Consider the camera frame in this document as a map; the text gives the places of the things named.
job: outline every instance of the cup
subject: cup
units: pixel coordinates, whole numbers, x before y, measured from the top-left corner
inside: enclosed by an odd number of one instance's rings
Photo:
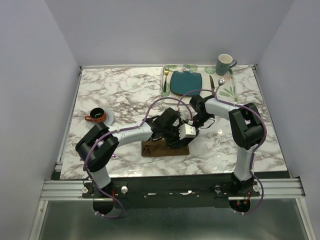
[[[233,68],[236,64],[237,60],[233,60],[232,56],[228,54],[220,54],[218,57],[218,61],[216,62],[215,73],[219,76],[223,76],[229,71],[229,69]]]
[[[84,119],[88,122],[101,123],[107,119],[107,114],[101,107],[96,107],[91,110],[90,116],[85,116]]]

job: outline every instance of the gray mug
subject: gray mug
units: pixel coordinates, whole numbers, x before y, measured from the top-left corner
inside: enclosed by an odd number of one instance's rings
[[[223,76],[229,71],[229,69],[233,68],[236,64],[237,60],[233,60],[232,56],[228,54],[220,54],[218,57],[218,61],[216,62],[215,72],[219,76]]]

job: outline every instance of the fork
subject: fork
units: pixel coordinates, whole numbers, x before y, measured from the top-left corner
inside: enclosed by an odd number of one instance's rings
[[[168,67],[164,69],[164,75],[165,75],[165,80],[164,80],[163,92],[165,93],[167,91],[167,76],[169,75]]]

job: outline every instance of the marble tabletop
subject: marble tabletop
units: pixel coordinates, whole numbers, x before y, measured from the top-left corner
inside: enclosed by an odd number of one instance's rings
[[[114,113],[112,126],[140,123],[149,105],[161,97],[162,67],[114,67],[84,69],[76,97],[70,131],[62,155],[60,179],[83,179],[83,162],[75,146],[93,126],[84,120],[96,107],[110,108]],[[254,171],[285,171],[284,157],[274,132],[267,109],[259,91],[253,70],[248,65],[233,68],[238,103],[256,104],[267,128],[265,143],[255,157]],[[150,111],[160,115],[167,103],[158,102]],[[189,144],[190,155],[142,157],[141,142],[121,146],[115,158],[107,164],[111,177],[169,176],[230,173],[236,164],[235,144],[229,121],[216,116],[209,129],[200,129],[200,135]]]

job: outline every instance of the folded cloth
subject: folded cloth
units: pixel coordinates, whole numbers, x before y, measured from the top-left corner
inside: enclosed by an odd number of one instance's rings
[[[184,156],[189,154],[189,146],[168,148],[165,140],[141,142],[141,156],[143,157]]]

